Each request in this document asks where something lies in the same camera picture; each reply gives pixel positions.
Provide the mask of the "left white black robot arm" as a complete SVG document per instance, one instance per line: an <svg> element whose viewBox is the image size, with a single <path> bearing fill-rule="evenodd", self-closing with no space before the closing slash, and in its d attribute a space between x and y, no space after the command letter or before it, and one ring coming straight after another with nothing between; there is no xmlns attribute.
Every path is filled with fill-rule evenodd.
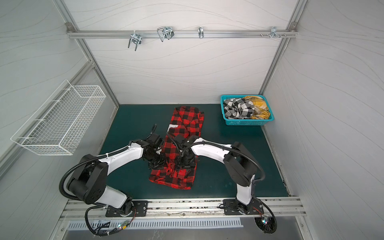
<svg viewBox="0 0 384 240"><path fill-rule="evenodd" d="M124 165L143 159L149 169L159 170L166 163L161 150L163 139L155 133L154 124L150 135L144 139L131 141L127 146L104 155L85 155L80 162L70 168L59 183L60 193L67 199L82 201L98 207L110 206L122 216L129 215L134 208L132 198L107 185L107 177Z"/></svg>

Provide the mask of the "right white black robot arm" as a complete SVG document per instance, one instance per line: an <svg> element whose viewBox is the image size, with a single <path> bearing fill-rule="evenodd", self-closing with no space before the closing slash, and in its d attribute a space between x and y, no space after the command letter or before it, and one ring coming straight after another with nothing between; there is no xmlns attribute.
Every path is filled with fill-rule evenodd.
<svg viewBox="0 0 384 240"><path fill-rule="evenodd" d="M222 163L231 179L237 184L237 208L232 208L232 210L242 215L248 215L255 209L253 203L256 198L253 185L263 181L266 174L242 143L223 145L198 136L190 136L186 139L170 132L167 132L167 137L177 149L178 156L175 159L177 169L193 168L200 156Z"/></svg>

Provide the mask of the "red black plaid shirt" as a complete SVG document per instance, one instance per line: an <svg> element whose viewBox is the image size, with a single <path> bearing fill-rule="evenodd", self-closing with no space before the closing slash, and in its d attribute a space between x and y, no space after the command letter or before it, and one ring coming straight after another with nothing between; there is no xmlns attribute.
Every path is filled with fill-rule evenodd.
<svg viewBox="0 0 384 240"><path fill-rule="evenodd" d="M173 111L162 147L165 165L152 170L149 181L174 189L190 190L194 184L198 158L181 153L189 137L200 137L205 115L197 107L181 106Z"/></svg>

